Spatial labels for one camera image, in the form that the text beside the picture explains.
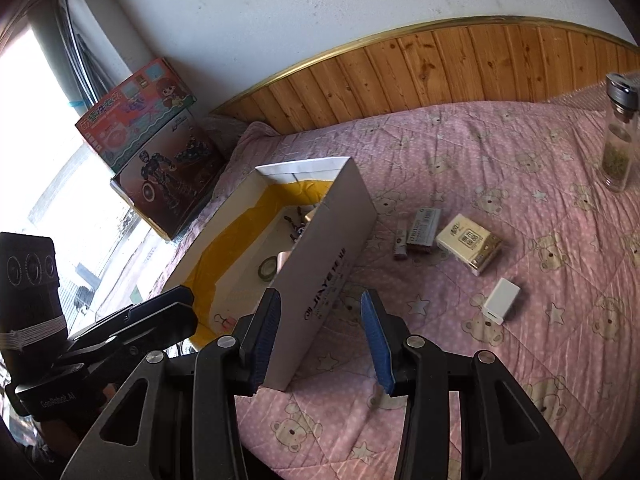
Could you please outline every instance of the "window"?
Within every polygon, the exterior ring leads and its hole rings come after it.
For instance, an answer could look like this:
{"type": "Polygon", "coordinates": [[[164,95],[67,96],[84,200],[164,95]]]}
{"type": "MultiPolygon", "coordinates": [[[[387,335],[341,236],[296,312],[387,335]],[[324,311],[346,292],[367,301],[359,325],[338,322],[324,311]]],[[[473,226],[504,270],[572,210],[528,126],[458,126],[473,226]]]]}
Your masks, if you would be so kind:
{"type": "Polygon", "coordinates": [[[174,247],[110,188],[31,29],[0,80],[0,230],[52,238],[69,332],[148,298],[174,247]]]}

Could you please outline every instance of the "white cardboard box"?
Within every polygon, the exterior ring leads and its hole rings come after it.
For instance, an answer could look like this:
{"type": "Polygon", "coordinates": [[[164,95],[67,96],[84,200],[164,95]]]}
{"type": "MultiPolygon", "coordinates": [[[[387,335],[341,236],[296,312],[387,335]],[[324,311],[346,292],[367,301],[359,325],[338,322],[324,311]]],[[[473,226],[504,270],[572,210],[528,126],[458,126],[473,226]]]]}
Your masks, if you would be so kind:
{"type": "Polygon", "coordinates": [[[276,288],[282,297],[282,314],[264,385],[284,390],[324,323],[375,221],[376,210],[352,158],[316,158],[259,166],[213,215],[164,290],[181,283],[192,286],[196,297],[194,309],[200,322],[211,330],[213,339],[230,332],[235,320],[253,312],[267,286],[276,288]],[[262,214],[269,208],[264,205],[265,193],[273,189],[280,192],[282,188],[287,189],[287,197],[293,197],[295,193],[289,193],[290,190],[299,187],[306,189],[302,195],[308,196],[302,202],[307,206],[312,205],[312,196],[319,189],[328,187],[328,190],[295,245],[283,216],[295,218],[292,212],[296,204],[276,209],[275,215],[270,211],[271,221],[264,220],[257,235],[243,237],[247,227],[250,230],[259,223],[253,219],[267,218],[262,214]],[[252,218],[251,223],[247,223],[247,218],[252,218]],[[244,231],[239,231],[238,226],[244,226],[244,231]],[[246,239],[252,237],[255,238],[248,247],[238,248],[242,241],[247,243],[246,239]],[[260,263],[292,247],[292,253],[272,282],[262,281],[257,274],[260,263]],[[214,267],[218,272],[210,272],[214,267]],[[206,288],[209,282],[214,282],[214,293],[206,288]]]}

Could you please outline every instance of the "small white box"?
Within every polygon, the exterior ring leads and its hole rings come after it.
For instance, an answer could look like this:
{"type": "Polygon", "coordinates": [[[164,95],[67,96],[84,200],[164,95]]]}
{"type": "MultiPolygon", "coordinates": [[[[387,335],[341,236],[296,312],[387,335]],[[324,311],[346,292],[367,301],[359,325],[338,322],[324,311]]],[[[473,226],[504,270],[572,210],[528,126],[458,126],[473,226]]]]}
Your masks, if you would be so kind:
{"type": "Polygon", "coordinates": [[[484,302],[482,314],[501,325],[519,291],[519,286],[513,285],[509,280],[500,278],[489,298],[484,302]]]}

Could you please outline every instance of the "toy box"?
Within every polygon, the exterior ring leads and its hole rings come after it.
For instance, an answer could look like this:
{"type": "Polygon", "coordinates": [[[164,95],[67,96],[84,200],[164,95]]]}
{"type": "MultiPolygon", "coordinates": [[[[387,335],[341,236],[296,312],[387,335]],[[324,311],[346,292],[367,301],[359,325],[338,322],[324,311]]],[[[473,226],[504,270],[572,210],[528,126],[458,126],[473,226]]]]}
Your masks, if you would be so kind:
{"type": "Polygon", "coordinates": [[[264,386],[284,390],[324,323],[376,222],[352,158],[329,157],[255,168],[220,206],[164,285],[195,295],[201,348],[252,313],[268,286],[282,298],[280,325],[264,386]],[[285,216],[316,206],[296,242],[285,216]],[[264,263],[291,251],[264,279],[264,263]]]}
{"type": "Polygon", "coordinates": [[[111,180],[163,238],[174,238],[207,196],[225,161],[183,110],[148,140],[111,180]]]}
{"type": "Polygon", "coordinates": [[[118,173],[160,128],[196,101],[164,59],[156,59],[105,95],[76,128],[118,173]]]}

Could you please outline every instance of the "wooden headboard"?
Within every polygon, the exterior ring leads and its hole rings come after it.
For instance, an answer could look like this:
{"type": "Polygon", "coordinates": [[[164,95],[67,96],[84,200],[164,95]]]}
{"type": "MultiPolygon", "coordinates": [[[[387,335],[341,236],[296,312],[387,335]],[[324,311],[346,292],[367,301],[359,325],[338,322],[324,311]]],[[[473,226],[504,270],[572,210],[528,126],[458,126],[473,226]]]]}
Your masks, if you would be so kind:
{"type": "Polygon", "coordinates": [[[283,135],[462,101],[545,101],[640,66],[635,45],[573,23],[481,16],[375,34],[298,63],[216,112],[283,135]]]}

